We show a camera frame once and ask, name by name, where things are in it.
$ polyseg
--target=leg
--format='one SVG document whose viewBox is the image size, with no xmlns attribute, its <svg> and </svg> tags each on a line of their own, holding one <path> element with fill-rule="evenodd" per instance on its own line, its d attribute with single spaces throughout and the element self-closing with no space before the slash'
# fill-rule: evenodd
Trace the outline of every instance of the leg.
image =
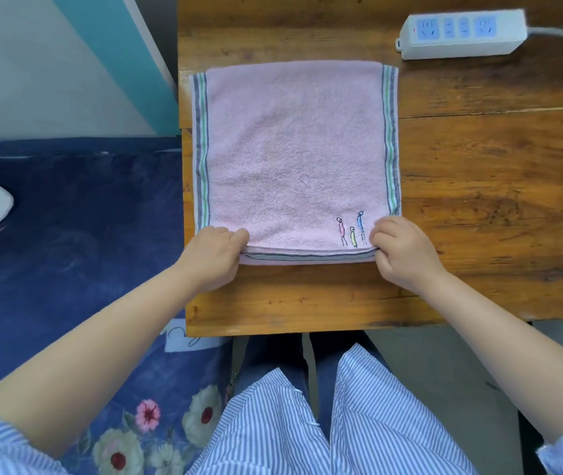
<svg viewBox="0 0 563 475">
<path fill-rule="evenodd" d="M 344 332 L 314 332 L 310 333 L 310 341 L 314 350 L 317 365 L 317 385 L 319 387 L 319 424 L 325 438 L 329 440 L 332 425 L 332 405 L 334 401 L 334 384 L 336 371 L 341 357 L 355 343 L 369 351 L 387 369 L 387 363 L 382 358 L 376 346 L 362 330 Z"/>
<path fill-rule="evenodd" d="M 235 395 L 277 367 L 308 400 L 308 365 L 303 358 L 300 333 L 251 335 L 235 384 Z"/>
</svg>

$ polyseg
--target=person's left hand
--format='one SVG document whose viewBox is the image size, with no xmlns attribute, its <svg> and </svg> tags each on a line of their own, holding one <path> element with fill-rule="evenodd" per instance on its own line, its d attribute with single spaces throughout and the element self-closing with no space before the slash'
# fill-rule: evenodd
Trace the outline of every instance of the person's left hand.
<svg viewBox="0 0 563 475">
<path fill-rule="evenodd" d="M 239 252 L 250 235 L 245 229 L 206 227 L 187 244 L 175 263 L 182 268 L 198 292 L 211 291 L 233 281 L 238 271 Z"/>
</svg>

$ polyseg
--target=hand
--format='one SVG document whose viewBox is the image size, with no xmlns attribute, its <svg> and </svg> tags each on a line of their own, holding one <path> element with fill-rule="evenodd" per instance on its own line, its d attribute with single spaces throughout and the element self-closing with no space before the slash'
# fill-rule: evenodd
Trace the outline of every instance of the hand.
<svg viewBox="0 0 563 475">
<path fill-rule="evenodd" d="M 403 216 L 378 220 L 369 241 L 380 248 L 376 252 L 376 264 L 383 278 L 417 295 L 447 273 L 433 243 Z"/>
<path fill-rule="evenodd" d="M 198 292 L 211 291 L 233 281 L 238 271 L 239 252 L 250 235 L 245 229 L 206 227 L 187 244 L 176 262 Z"/>
</svg>

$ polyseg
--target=red flower center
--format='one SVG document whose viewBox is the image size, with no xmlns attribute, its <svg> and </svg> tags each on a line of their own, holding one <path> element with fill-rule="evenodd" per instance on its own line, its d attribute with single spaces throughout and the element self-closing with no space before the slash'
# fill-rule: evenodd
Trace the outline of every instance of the red flower center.
<svg viewBox="0 0 563 475">
<path fill-rule="evenodd" d="M 204 412 L 202 412 L 202 416 L 200 417 L 200 421 L 202 423 L 209 423 L 211 422 L 211 418 L 213 418 L 213 408 L 206 407 Z"/>
<path fill-rule="evenodd" d="M 120 452 L 112 454 L 110 457 L 110 463 L 116 470 L 123 470 L 126 464 L 125 455 Z"/>
<path fill-rule="evenodd" d="M 154 409 L 153 408 L 145 408 L 145 412 L 143 414 L 143 417 L 145 418 L 146 422 L 151 422 L 152 420 L 155 420 L 156 416 L 154 415 Z"/>
</svg>

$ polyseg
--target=person's left arm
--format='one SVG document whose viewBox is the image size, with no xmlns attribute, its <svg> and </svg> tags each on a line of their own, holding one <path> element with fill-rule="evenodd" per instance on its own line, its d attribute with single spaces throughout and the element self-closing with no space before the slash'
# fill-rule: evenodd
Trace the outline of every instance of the person's left arm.
<svg viewBox="0 0 563 475">
<path fill-rule="evenodd" d="M 197 293 L 227 284 L 248 232 L 201 230 L 178 262 L 111 303 L 0 381 L 0 420 L 60 456 Z"/>
</svg>

